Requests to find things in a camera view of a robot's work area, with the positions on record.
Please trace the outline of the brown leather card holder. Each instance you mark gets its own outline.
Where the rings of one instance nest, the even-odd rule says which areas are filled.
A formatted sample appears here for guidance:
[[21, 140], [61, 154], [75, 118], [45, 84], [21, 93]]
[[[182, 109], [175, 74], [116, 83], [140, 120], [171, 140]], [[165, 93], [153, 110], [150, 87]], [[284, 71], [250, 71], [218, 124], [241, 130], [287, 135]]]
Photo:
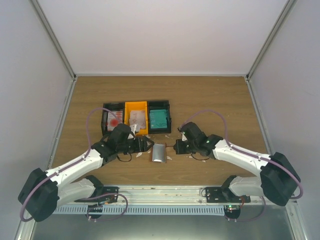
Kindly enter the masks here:
[[173, 145], [166, 143], [155, 143], [150, 152], [150, 162], [164, 164], [167, 162], [167, 149], [173, 148]]

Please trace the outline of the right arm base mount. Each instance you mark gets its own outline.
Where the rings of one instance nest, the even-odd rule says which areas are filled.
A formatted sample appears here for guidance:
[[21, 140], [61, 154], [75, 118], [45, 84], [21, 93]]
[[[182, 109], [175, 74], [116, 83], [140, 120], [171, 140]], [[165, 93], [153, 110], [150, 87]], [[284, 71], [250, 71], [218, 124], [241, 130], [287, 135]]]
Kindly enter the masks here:
[[200, 190], [200, 195], [206, 199], [207, 203], [250, 203], [251, 198], [249, 196], [236, 196], [230, 190], [224, 191], [222, 187], [207, 186]]

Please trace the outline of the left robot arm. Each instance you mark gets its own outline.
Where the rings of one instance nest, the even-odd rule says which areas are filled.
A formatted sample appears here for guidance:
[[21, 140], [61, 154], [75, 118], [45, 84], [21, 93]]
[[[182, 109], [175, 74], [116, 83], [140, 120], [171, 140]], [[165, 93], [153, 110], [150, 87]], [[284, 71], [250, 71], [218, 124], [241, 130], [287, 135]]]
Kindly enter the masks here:
[[100, 180], [87, 173], [118, 159], [120, 154], [147, 152], [154, 144], [146, 136], [136, 136], [134, 126], [120, 123], [71, 161], [48, 170], [36, 168], [18, 195], [21, 221], [41, 222], [56, 208], [75, 201], [104, 202], [110, 194]]

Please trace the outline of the green credit card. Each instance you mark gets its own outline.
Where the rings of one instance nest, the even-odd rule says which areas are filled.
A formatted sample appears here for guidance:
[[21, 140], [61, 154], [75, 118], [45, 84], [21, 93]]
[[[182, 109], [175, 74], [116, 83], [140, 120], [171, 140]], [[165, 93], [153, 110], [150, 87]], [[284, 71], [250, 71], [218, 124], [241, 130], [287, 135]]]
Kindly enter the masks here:
[[151, 129], [165, 129], [168, 127], [167, 110], [166, 109], [152, 109], [149, 113], [150, 128]]

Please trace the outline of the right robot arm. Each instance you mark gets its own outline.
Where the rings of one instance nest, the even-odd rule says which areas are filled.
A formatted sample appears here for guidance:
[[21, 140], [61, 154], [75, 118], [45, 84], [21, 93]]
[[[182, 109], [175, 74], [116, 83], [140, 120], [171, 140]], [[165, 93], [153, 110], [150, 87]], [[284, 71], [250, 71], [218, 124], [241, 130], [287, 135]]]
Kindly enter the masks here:
[[253, 174], [252, 177], [231, 175], [225, 180], [220, 192], [228, 203], [242, 196], [256, 196], [285, 206], [299, 187], [301, 179], [282, 153], [268, 155], [248, 150], [221, 136], [206, 135], [194, 122], [186, 123], [179, 132], [182, 137], [173, 146], [176, 154], [200, 154], [205, 159], [225, 161]]

